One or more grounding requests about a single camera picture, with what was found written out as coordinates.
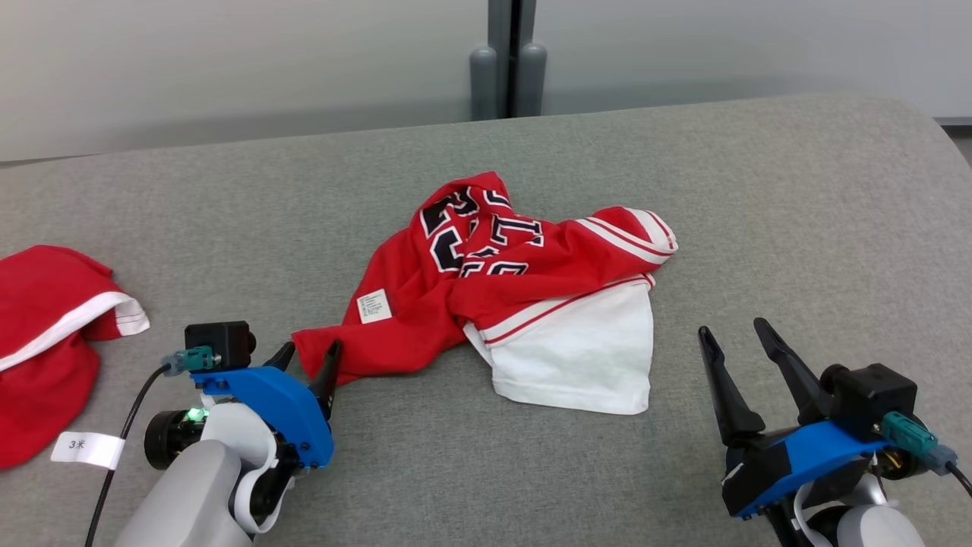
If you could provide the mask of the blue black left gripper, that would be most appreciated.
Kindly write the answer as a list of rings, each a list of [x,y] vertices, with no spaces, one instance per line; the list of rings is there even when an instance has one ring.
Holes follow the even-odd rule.
[[[284,343],[263,367],[192,373],[204,407],[157,413],[144,437],[144,453],[166,470],[191,444],[219,441],[258,470],[295,465],[319,470],[336,451],[329,421],[333,411],[341,340],[334,340],[308,385],[288,376],[295,344]]]

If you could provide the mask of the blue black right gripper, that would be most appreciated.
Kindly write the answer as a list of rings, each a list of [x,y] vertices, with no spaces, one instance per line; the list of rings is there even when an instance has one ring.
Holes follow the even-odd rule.
[[[707,326],[698,329],[716,425],[727,457],[735,460],[721,484],[729,515],[750,518],[795,495],[805,485],[811,488],[805,506],[849,498],[863,478],[870,457],[892,444],[884,438],[860,442],[826,420],[831,395],[822,389],[819,378],[766,318],[754,318],[753,328],[764,353],[777,364],[787,382],[797,406],[797,422],[805,426],[764,435],[764,420],[744,401],[726,369],[718,340]]]

